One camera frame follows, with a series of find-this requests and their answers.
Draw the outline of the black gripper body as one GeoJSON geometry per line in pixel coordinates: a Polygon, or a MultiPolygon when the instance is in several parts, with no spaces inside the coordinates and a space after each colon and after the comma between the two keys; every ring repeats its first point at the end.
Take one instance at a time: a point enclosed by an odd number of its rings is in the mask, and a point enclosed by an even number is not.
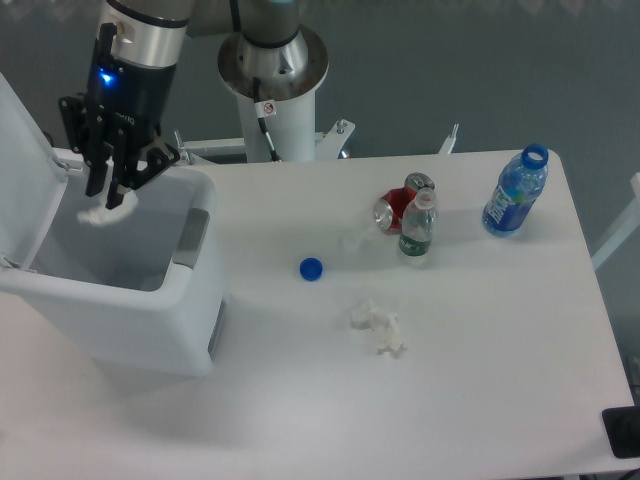
{"type": "Polygon", "coordinates": [[[59,109],[71,149],[110,149],[116,177],[137,190],[179,158],[161,140],[161,116],[176,68],[136,65],[116,55],[117,24],[104,22],[94,42],[87,88],[62,97],[59,109]]]}

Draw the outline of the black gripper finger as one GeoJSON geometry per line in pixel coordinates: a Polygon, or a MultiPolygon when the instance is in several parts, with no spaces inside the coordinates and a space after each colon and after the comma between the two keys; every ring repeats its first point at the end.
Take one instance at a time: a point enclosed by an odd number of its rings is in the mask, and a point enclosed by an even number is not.
{"type": "Polygon", "coordinates": [[[116,209],[124,204],[131,189],[124,186],[116,177],[116,167],[112,160],[107,161],[107,180],[105,181],[106,200],[105,207],[107,209],[116,209]]]}
{"type": "Polygon", "coordinates": [[[105,185],[108,172],[107,161],[111,157],[110,149],[102,149],[100,152],[85,152],[84,162],[89,169],[85,194],[94,197],[100,194],[105,185]]]}

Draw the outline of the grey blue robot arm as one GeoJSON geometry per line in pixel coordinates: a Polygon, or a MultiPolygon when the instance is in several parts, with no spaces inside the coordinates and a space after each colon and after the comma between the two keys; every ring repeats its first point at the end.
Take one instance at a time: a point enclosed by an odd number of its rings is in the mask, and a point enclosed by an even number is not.
{"type": "Polygon", "coordinates": [[[317,156],[316,91],[329,58],[296,1],[106,1],[84,92],[59,108],[88,169],[85,193],[108,209],[174,165],[161,118],[187,38],[220,35],[217,69],[237,101],[250,162],[317,156]]]}

